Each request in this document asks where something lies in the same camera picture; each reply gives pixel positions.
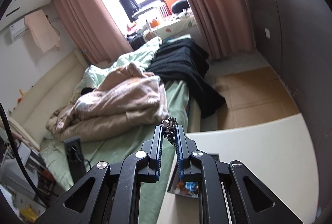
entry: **black blanket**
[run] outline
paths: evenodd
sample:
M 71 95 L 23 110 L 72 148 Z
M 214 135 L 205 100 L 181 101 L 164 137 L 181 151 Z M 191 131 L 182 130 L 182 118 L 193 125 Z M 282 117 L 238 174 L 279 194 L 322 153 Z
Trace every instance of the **black blanket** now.
M 160 46 L 146 71 L 160 76 L 165 84 L 170 80 L 185 81 L 200 107 L 201 117 L 205 118 L 225 103 L 225 98 L 203 80 L 209 69 L 208 57 L 193 39 L 167 42 Z

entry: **table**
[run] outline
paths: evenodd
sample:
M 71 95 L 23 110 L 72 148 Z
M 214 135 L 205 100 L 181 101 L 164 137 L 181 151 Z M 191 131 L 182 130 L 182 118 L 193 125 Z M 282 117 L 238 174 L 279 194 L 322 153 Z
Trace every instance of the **table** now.
M 199 150 L 218 153 L 220 161 L 240 160 L 304 224 L 314 222 L 318 170 L 302 114 L 255 126 L 189 133 L 188 137 Z M 199 223 L 198 215 L 198 200 L 166 192 L 157 224 Z

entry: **cloth on air conditioner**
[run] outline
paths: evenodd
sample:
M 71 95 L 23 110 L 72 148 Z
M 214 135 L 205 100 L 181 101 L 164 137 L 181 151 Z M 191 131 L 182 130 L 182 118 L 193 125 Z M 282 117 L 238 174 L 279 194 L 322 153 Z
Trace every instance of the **cloth on air conditioner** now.
M 24 17 L 24 22 L 31 31 L 35 44 L 43 53 L 52 47 L 60 47 L 60 37 L 48 21 L 43 10 L 38 10 Z

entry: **curtain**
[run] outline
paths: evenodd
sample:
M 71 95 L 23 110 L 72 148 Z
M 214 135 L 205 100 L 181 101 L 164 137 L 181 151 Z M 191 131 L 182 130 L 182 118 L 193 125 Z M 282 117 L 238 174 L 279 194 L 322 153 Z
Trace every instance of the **curtain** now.
M 255 48 L 245 0 L 188 0 L 188 3 L 212 59 Z
M 52 0 L 69 35 L 92 64 L 133 51 L 102 0 Z

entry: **power cord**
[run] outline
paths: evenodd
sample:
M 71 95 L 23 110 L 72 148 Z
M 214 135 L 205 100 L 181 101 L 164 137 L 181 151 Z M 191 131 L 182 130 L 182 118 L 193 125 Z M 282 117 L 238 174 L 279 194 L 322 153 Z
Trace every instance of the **power cord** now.
M 2 107 L 2 104 L 0 103 L 0 117 L 3 123 L 3 126 L 5 128 L 5 131 L 7 133 L 8 136 L 8 140 L 10 143 L 10 146 L 12 148 L 14 157 L 17 161 L 17 164 L 19 165 L 19 168 L 21 169 L 25 179 L 28 181 L 29 185 L 31 186 L 31 188 L 34 190 L 34 192 L 36 193 L 37 197 L 43 202 L 43 204 L 46 206 L 46 208 L 49 208 L 48 202 L 46 201 L 46 199 L 43 197 L 42 193 L 36 188 L 36 186 L 34 185 L 34 183 L 32 182 L 31 178 L 29 177 L 27 171 L 25 170 L 25 167 L 21 161 L 20 155 L 17 151 L 17 147 L 16 147 L 16 142 L 13 138 L 12 132 L 10 130 L 10 126 L 7 120 L 7 116 L 6 113 Z

